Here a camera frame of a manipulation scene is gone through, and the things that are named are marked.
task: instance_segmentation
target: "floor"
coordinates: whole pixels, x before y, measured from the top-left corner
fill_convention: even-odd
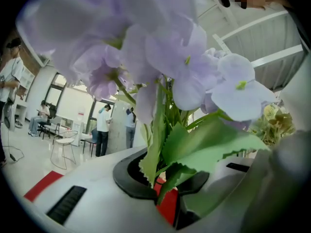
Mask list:
[[[4,147],[4,151],[7,159],[7,164],[2,168],[2,171],[17,195],[24,196],[25,193],[52,170],[65,175],[81,163],[96,158],[95,148],[91,158],[88,143],[86,143],[84,154],[82,154],[83,144],[80,144],[79,147],[72,146],[76,165],[66,159],[67,170],[60,169],[54,166],[50,161],[53,148],[53,136],[51,135],[49,139],[49,137],[45,135],[44,140],[42,140],[42,136],[31,137],[28,135],[27,131],[27,122],[25,122],[22,129],[15,128],[14,132],[8,131],[4,124],[1,126],[2,143],[6,146]],[[16,159],[22,157],[22,153],[13,147],[22,150],[24,154],[24,157],[18,160],[18,162],[14,162],[10,158],[9,151]],[[66,157],[72,159],[70,146],[65,146],[64,152]],[[61,146],[57,144],[54,145],[52,159],[57,165],[65,167],[64,158],[62,158],[61,155]]]

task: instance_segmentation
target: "black pants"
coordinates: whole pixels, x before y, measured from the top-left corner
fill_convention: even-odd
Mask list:
[[[98,131],[96,142],[96,156],[100,157],[106,154],[108,144],[108,132]]]
[[[4,105],[5,105],[5,102],[0,101],[0,121],[2,119],[2,111],[3,111]],[[1,139],[1,124],[0,124],[0,162],[4,160],[5,160],[5,154],[3,151],[2,139]]]

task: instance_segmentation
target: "person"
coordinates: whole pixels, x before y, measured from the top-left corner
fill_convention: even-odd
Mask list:
[[[110,117],[110,113],[108,111],[111,110],[109,104],[106,104],[104,108],[99,110],[97,115],[97,142],[96,142],[96,157],[104,156],[107,150],[108,144],[108,132],[109,127],[108,123],[111,122],[112,118]]]
[[[136,115],[134,114],[134,108],[131,110],[126,110],[126,148],[130,149],[133,147],[134,135],[135,135],[135,125],[136,125]]]
[[[28,134],[33,137],[38,136],[38,123],[47,122],[48,116],[50,115],[50,110],[47,107],[45,100],[42,100],[41,106],[39,108],[39,115],[32,117],[29,122]]]
[[[5,103],[8,101],[9,95],[19,86],[21,75],[23,72],[24,63],[19,56],[21,48],[20,38],[13,39],[7,48],[10,49],[11,59],[5,64],[0,72],[0,119],[2,118],[2,110]],[[1,167],[6,164],[6,158],[3,151],[2,140],[0,137],[0,163]]]

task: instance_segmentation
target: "seated person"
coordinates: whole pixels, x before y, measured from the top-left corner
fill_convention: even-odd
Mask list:
[[[30,119],[28,134],[35,137],[38,136],[38,123],[40,122],[47,122],[48,116],[50,115],[50,111],[47,107],[47,103],[42,100],[41,106],[39,108],[39,115],[32,117]]]

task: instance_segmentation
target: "man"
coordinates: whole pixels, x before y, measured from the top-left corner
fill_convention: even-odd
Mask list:
[[[13,39],[12,42],[7,45],[7,48],[10,49],[11,59],[5,64],[4,68],[0,72],[0,118],[2,118],[2,110],[5,103],[8,101],[10,93],[14,92],[18,88],[21,79],[24,64],[21,57],[19,56],[19,50],[21,47],[20,45],[20,38]],[[1,167],[6,164],[1,137],[0,164]]]
[[[96,142],[96,156],[103,156],[106,154],[107,144],[108,144],[108,123],[111,122],[112,118],[108,111],[111,110],[109,104],[106,104],[97,115],[97,142]]]

